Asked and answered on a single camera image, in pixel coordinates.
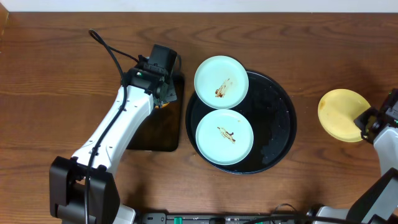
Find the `yellow plate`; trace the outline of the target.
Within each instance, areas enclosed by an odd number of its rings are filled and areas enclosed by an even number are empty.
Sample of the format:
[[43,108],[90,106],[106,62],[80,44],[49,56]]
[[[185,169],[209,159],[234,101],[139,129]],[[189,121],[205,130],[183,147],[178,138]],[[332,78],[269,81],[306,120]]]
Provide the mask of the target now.
[[355,91],[335,89],[320,99],[318,119],[323,129],[335,139],[359,142],[361,131],[354,120],[370,107],[368,101]]

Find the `green and yellow sponge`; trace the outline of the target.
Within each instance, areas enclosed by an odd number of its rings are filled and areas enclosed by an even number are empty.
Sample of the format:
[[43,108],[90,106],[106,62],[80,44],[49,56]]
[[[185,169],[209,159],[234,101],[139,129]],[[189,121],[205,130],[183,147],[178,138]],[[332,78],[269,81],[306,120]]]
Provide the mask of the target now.
[[168,102],[168,103],[163,103],[163,104],[161,104],[161,105],[156,105],[154,108],[155,108],[155,109],[161,109],[161,108],[163,108],[163,107],[166,107],[168,104],[169,104],[169,102]]

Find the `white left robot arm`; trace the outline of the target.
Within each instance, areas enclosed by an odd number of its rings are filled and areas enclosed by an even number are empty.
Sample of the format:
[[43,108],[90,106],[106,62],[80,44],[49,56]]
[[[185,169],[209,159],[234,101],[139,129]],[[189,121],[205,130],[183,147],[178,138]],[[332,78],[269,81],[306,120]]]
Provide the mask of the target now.
[[50,214],[63,223],[134,223],[137,212],[121,203],[114,176],[130,140],[154,110],[154,96],[121,87],[100,125],[71,158],[56,157],[49,170]]

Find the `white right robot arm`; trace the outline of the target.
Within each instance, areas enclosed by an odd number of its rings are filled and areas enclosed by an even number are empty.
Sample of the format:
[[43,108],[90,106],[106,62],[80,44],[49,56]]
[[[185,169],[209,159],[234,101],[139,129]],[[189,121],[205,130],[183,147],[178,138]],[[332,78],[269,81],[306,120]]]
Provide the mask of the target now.
[[377,153],[380,178],[349,209],[321,205],[307,214],[315,223],[336,219],[355,223],[397,223],[397,89],[392,89],[379,109],[360,94],[336,89],[318,104],[323,129],[344,142],[366,141]]

